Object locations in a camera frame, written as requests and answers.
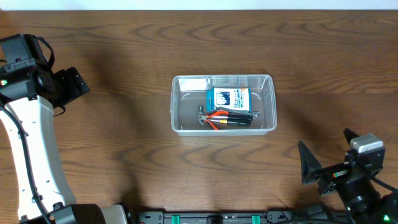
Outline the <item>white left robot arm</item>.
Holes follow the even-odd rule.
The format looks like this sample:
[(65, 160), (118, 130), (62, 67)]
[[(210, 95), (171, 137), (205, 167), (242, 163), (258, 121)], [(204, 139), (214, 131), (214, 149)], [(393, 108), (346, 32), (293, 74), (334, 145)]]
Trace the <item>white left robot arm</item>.
[(62, 168), (56, 143), (56, 108), (89, 92), (75, 67), (53, 72), (42, 37), (1, 39), (1, 122), (11, 144), (19, 189), (20, 223), (130, 223), (122, 204), (79, 204)]

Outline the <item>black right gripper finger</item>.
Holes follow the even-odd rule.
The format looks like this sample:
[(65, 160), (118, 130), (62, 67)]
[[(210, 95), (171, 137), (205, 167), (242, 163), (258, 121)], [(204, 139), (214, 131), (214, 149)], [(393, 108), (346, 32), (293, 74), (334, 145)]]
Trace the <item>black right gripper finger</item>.
[(319, 179), (319, 171), (322, 170), (322, 165), (303, 141), (298, 142), (298, 150), (301, 161), (302, 184), (312, 184)]
[(345, 129), (343, 130), (343, 134), (344, 134), (344, 137), (345, 137), (345, 139), (346, 139), (346, 142), (347, 142), (349, 145), (351, 144), (351, 141), (352, 141), (354, 138), (358, 138), (358, 137), (359, 137), (359, 135), (358, 135), (357, 133), (355, 133), (354, 131), (350, 130), (349, 128), (345, 128)]

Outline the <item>red handled pliers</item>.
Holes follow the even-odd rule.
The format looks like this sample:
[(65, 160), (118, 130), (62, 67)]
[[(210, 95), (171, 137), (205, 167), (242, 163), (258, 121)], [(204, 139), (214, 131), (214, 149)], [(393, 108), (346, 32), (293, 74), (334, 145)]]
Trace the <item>red handled pliers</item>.
[(204, 112), (199, 111), (197, 117), (198, 122), (202, 126), (208, 124), (212, 129), (218, 130), (218, 127), (215, 124), (226, 124), (229, 113), (227, 111), (216, 111), (213, 114), (205, 114)]

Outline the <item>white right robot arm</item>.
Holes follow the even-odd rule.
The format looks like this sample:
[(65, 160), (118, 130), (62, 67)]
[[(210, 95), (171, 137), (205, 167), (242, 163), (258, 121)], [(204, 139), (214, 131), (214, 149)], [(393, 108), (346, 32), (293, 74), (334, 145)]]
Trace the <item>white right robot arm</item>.
[(322, 167), (303, 141), (298, 142), (303, 185), (318, 184), (318, 194), (336, 192), (354, 223), (397, 223), (397, 189), (376, 178), (386, 148), (373, 134), (343, 131), (349, 150), (342, 163)]

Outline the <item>clear plastic container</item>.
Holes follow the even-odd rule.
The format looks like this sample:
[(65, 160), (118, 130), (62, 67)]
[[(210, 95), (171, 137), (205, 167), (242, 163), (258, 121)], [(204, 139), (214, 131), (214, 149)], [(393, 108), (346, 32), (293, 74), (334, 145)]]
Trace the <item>clear plastic container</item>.
[[(206, 92), (212, 88), (250, 88), (253, 117), (248, 127), (217, 124), (218, 130), (198, 122), (200, 106), (205, 114)], [(170, 99), (171, 127), (179, 136), (254, 136), (265, 135), (277, 127), (273, 79), (270, 75), (186, 75), (172, 81)]]

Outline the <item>small hammer black handle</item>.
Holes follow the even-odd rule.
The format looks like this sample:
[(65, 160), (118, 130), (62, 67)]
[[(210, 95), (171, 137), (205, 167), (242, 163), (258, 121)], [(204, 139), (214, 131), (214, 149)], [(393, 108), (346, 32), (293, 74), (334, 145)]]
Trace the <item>small hammer black handle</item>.
[[(200, 107), (198, 108), (198, 111), (203, 112), (203, 107), (200, 106)], [(252, 116), (248, 116), (248, 115), (229, 113), (228, 119), (246, 119), (246, 120), (250, 120), (250, 121), (252, 122), (253, 117), (252, 117)]]

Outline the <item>black yellow screwdriver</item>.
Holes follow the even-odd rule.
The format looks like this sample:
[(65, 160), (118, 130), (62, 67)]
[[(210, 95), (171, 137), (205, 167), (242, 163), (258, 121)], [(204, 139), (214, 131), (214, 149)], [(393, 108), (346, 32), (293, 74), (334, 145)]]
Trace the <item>black yellow screwdriver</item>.
[(207, 123), (227, 124), (234, 126), (250, 126), (251, 121), (246, 119), (207, 119)]

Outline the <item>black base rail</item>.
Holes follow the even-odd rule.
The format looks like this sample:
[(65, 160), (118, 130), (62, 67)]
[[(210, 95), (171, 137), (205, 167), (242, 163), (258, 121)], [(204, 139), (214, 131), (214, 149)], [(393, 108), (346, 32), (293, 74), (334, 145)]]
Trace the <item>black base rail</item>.
[(353, 223), (348, 212), (278, 210), (265, 212), (172, 213), (139, 212), (138, 224), (270, 224), (270, 223)]

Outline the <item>silver combination wrench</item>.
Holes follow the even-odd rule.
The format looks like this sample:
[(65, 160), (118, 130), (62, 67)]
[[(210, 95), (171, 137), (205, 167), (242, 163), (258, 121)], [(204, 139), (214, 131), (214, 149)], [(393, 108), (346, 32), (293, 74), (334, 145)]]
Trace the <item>silver combination wrench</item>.
[(252, 117), (258, 117), (260, 115), (260, 112), (258, 112), (258, 111), (234, 110), (234, 109), (229, 109), (229, 108), (225, 108), (225, 107), (217, 107), (217, 106), (212, 106), (211, 110), (212, 111), (226, 111), (229, 113), (248, 115), (248, 116), (252, 116)]

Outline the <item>blue white screwdriver box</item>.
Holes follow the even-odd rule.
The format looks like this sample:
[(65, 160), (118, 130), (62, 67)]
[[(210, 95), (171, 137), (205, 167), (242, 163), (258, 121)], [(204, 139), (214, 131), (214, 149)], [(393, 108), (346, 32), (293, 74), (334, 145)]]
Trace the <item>blue white screwdriver box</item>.
[(206, 110), (214, 111), (220, 107), (251, 111), (250, 88), (212, 88), (206, 92)]

